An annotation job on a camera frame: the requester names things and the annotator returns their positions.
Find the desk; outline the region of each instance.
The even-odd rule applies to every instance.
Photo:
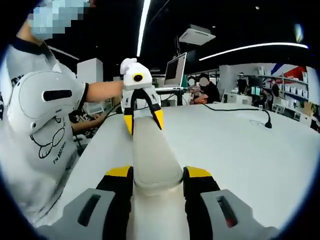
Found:
[[[226,92],[222,96],[223,103],[230,103],[230,104],[243,104],[243,105],[250,105],[252,104],[252,97],[247,95],[240,95],[237,93],[230,93]]]
[[[299,111],[296,108],[283,106],[279,104],[273,104],[275,107],[275,113],[280,113],[283,116],[286,116],[287,118],[293,119],[298,121],[301,124],[304,124],[308,127],[311,126],[312,117],[304,114],[303,112]]]
[[[163,134],[181,167],[209,171],[221,189],[252,207],[259,223],[281,228],[299,208],[318,163],[320,134],[313,129],[273,112],[272,129],[264,127],[268,117],[262,111],[216,112],[190,105],[164,107],[163,113]],[[195,145],[199,138],[202,144]],[[109,169],[132,165],[132,151],[123,116],[108,118],[75,166],[59,201],[60,211],[87,188],[95,188]]]

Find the black shirt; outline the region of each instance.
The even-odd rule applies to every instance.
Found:
[[[279,97],[280,89],[279,89],[278,84],[273,84],[271,90],[272,90],[273,95],[275,95],[276,97]]]
[[[239,93],[244,94],[247,87],[247,81],[245,79],[238,79],[237,82]]]
[[[207,104],[212,104],[213,102],[220,102],[220,95],[217,86],[209,81],[207,86],[201,86],[201,90],[208,96],[206,102]]]

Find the monitor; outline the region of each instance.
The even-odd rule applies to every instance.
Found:
[[[263,79],[256,76],[248,76],[249,87],[262,87]]]
[[[260,96],[260,87],[258,86],[252,86],[251,87],[251,95],[257,95],[257,96]]]
[[[164,85],[181,86],[185,71],[186,58],[187,53],[185,52],[167,63]]]

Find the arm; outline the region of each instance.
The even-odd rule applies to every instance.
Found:
[[[208,95],[206,94],[202,94],[201,96],[197,97],[194,102],[196,104],[205,104],[206,103],[206,99],[208,98]]]
[[[96,120],[71,123],[74,135],[78,135],[84,131],[88,131],[91,128],[99,127],[99,125],[100,124]]]
[[[95,82],[89,85],[86,102],[101,102],[122,95],[123,81]]]
[[[104,122],[106,116],[107,115],[105,113],[103,113],[95,120],[71,123],[73,134],[77,135],[77,134],[80,134],[84,131],[88,131],[92,128],[99,127]]]

